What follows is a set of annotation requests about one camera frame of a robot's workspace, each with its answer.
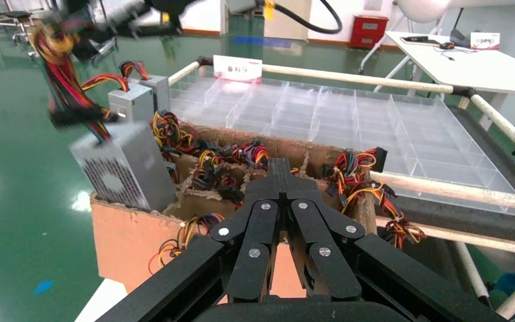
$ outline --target black hose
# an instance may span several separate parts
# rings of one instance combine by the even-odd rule
[[[259,0],[259,1],[256,1],[256,2],[259,5],[263,5],[265,3],[264,0]],[[337,15],[337,13],[331,7],[331,5],[329,5],[329,3],[327,3],[327,0],[321,0],[321,2],[323,3],[323,5],[325,5],[327,10],[329,10],[331,15],[335,18],[335,21],[337,22],[337,29],[325,29],[325,28],[321,28],[321,27],[318,27],[316,25],[313,25],[310,22],[308,22],[307,20],[299,17],[295,12],[285,8],[282,5],[278,5],[277,3],[275,4],[274,8],[275,8],[275,10],[283,13],[284,15],[287,15],[289,18],[297,21],[299,24],[305,26],[306,28],[308,28],[308,29],[310,29],[310,30],[312,30],[314,32],[318,32],[318,33],[321,33],[321,34],[331,34],[331,35],[338,34],[343,29],[343,22],[341,21],[341,18],[339,17],[339,15]]]

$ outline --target red box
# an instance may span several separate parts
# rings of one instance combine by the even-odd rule
[[[349,48],[372,48],[384,37],[387,17],[355,15]]]

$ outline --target computer power supply unit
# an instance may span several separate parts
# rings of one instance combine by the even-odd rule
[[[70,146],[100,199],[147,211],[163,211],[175,188],[146,123],[107,126],[110,142],[88,134]]]
[[[118,114],[124,122],[147,122],[155,113],[153,90],[151,88],[129,83],[129,91],[116,89],[107,93],[110,111]]]
[[[170,111],[170,92],[168,86],[168,77],[149,75],[149,79],[130,78],[130,82],[139,83],[153,90],[155,111]]]

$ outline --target power supply fan grille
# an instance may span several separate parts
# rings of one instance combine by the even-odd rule
[[[83,166],[98,196],[111,203],[123,203],[132,207],[144,207],[145,201],[131,171],[115,159],[86,160]],[[120,189],[112,189],[105,182],[106,176],[119,179]]]

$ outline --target clear plastic tray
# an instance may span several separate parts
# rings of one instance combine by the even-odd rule
[[[302,141],[388,151],[386,172],[515,193],[438,98],[273,79],[239,83],[189,75],[171,88],[185,121]],[[399,195],[515,215],[515,209],[407,191]]]

